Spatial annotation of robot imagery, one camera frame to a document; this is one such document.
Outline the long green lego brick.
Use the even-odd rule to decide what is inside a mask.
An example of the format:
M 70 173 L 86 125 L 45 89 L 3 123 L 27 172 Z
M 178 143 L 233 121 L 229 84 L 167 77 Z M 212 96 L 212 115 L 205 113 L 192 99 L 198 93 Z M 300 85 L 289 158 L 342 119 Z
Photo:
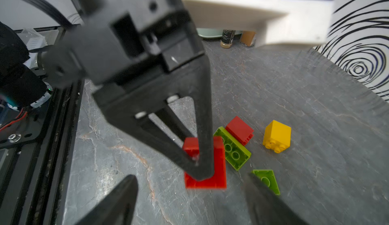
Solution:
M 250 159 L 251 152 L 248 151 L 237 139 L 235 139 L 224 127 L 219 127 L 214 136 L 223 140 L 226 161 L 236 170 Z

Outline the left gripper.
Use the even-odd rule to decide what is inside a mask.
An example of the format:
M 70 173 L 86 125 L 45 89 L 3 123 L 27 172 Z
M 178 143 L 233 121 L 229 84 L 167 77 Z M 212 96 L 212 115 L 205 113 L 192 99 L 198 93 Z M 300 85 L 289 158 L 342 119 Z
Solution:
M 204 55 L 182 0 L 72 0 L 82 26 L 43 55 L 48 82 L 124 82 L 153 65 L 172 72 Z

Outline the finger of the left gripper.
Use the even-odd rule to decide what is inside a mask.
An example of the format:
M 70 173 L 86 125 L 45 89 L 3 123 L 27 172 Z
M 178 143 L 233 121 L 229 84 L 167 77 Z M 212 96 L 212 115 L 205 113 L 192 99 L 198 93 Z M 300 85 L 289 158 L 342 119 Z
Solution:
M 112 84 L 95 92 L 94 97 L 109 124 L 164 155 L 166 142 L 172 139 L 150 120 L 149 114 L 156 114 L 182 141 L 192 136 L 168 104 L 168 98 L 182 96 L 166 97 L 164 86 L 166 82 L 151 82 L 125 92 Z
M 198 181 L 214 175 L 210 84 L 210 63 L 203 55 L 172 72 L 164 86 L 166 97 L 178 94 L 193 99 L 200 151 L 198 160 L 194 161 L 175 142 L 168 140 L 164 155 Z

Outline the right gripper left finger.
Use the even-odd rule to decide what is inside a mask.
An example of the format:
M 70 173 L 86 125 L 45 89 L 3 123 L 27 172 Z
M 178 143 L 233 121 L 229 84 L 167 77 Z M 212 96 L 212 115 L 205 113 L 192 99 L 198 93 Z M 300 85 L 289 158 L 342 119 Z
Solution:
M 126 176 L 78 225 L 130 225 L 138 196 L 135 175 Z

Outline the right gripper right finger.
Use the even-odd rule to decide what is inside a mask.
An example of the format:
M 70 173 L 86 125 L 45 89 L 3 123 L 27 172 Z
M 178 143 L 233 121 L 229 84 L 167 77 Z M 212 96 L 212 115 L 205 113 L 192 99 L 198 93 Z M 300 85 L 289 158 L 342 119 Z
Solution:
M 244 176 L 244 192 L 254 225 L 306 225 L 286 203 L 253 173 Z

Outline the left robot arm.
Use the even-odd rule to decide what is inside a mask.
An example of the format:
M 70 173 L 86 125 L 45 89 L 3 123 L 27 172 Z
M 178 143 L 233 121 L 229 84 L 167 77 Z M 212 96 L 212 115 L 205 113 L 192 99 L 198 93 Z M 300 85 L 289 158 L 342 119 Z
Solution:
M 34 83 L 28 49 L 1 24 L 1 98 L 13 107 L 41 98 L 48 84 L 89 79 L 107 122 L 160 152 L 198 181 L 214 175 L 210 62 L 182 0 L 22 0 L 65 30 L 41 49 L 47 81 Z M 190 131 L 169 107 L 193 99 L 199 155 L 190 157 L 150 119 L 156 114 L 181 140 Z

